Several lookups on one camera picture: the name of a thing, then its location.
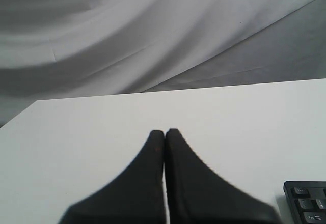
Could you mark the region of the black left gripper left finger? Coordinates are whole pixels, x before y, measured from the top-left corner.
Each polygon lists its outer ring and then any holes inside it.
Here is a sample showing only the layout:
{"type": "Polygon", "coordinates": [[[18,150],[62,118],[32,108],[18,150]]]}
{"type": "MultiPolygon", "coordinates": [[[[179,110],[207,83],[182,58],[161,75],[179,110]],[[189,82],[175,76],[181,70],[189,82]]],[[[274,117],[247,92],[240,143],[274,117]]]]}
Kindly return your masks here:
{"type": "Polygon", "coordinates": [[[112,182],[71,205],[60,223],[164,223],[164,133],[150,132],[140,152],[112,182]]]}

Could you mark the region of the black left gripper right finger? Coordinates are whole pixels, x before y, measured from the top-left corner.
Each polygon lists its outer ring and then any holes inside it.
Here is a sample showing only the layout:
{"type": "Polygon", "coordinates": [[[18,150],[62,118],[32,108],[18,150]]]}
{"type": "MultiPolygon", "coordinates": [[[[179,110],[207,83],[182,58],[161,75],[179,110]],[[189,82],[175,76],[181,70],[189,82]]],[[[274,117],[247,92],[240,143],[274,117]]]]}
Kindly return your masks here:
{"type": "Polygon", "coordinates": [[[212,171],[178,129],[166,133],[165,179],[171,223],[278,223],[271,205],[212,171]]]}

